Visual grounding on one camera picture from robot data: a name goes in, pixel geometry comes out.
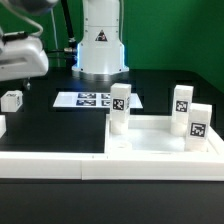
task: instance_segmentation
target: white cube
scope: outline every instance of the white cube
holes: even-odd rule
[[[1,98],[2,112],[16,112],[23,104],[23,94],[19,90],[8,91]]]
[[[0,115],[0,138],[6,132],[5,115]]]

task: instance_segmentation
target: green wall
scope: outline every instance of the green wall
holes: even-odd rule
[[[68,1],[80,41],[82,1]],[[54,12],[59,48],[63,48],[68,38],[60,3]],[[55,49],[50,14],[35,19],[45,28],[45,47]],[[5,32],[32,29],[2,6],[0,24]],[[224,92],[224,1],[125,0],[123,37],[131,69],[189,70]]]

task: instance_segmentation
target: paper sheet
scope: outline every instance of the paper sheet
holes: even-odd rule
[[[110,93],[59,92],[53,107],[109,108]],[[143,108],[136,93],[131,94],[130,108]]]

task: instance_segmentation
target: black cable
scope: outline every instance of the black cable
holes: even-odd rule
[[[49,51],[47,51],[46,50],[46,53],[47,54],[53,54],[53,53],[64,53],[65,51],[64,50],[62,50],[62,49],[56,49],[56,50],[49,50]]]
[[[72,22],[71,22],[71,17],[68,9],[68,2],[67,0],[61,0],[63,12],[64,12],[64,17],[65,17],[65,22],[66,22],[66,27],[67,27],[67,32],[68,32],[68,37],[69,37],[69,47],[76,48],[77,43],[75,41],[74,37],[74,32],[72,28]]]

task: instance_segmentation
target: table surface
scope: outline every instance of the table surface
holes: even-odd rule
[[[44,77],[30,81],[23,90],[21,80],[0,83],[0,95],[23,90],[23,106],[6,115],[7,132],[0,139],[1,151],[103,153],[108,108],[54,108],[58,92],[110,92],[115,83],[132,85],[143,109],[131,114],[171,115],[173,90],[177,84],[194,86],[194,103],[211,104],[211,126],[224,138],[224,94],[199,75],[186,71],[131,70],[114,82],[79,80],[65,68],[52,68]]]
[[[171,115],[176,84],[193,85],[193,102],[212,104],[211,126],[224,137],[224,94],[197,74],[132,70],[132,84],[144,109],[131,114]],[[108,109],[53,108],[59,91],[108,92],[113,83],[74,79],[66,69],[51,69],[31,80],[23,107],[6,115],[2,151],[104,151]],[[0,83],[0,95],[22,90],[22,82]],[[223,223],[223,182],[82,181],[0,179],[0,223],[22,224],[210,224]]]

